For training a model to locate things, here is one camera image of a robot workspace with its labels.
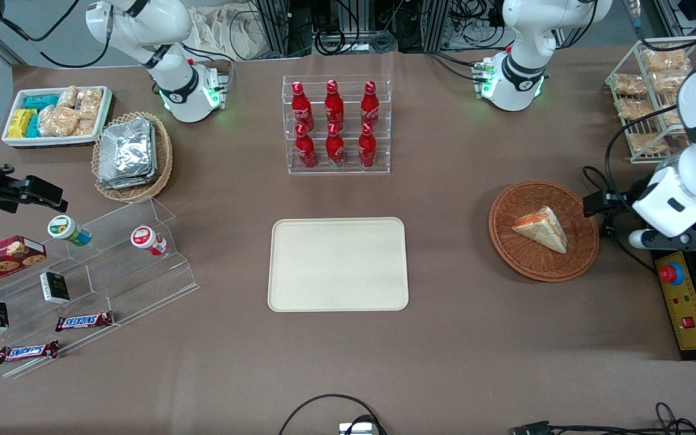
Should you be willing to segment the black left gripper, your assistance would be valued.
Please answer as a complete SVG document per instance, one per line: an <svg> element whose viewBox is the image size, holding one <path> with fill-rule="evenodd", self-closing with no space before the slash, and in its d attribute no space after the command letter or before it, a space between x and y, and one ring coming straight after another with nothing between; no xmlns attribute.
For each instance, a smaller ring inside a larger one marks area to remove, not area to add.
<svg viewBox="0 0 696 435"><path fill-rule="evenodd" d="M611 216L619 213L636 214L634 204L643 190L627 190L619 193L599 191L584 197L584 218Z"/></svg>

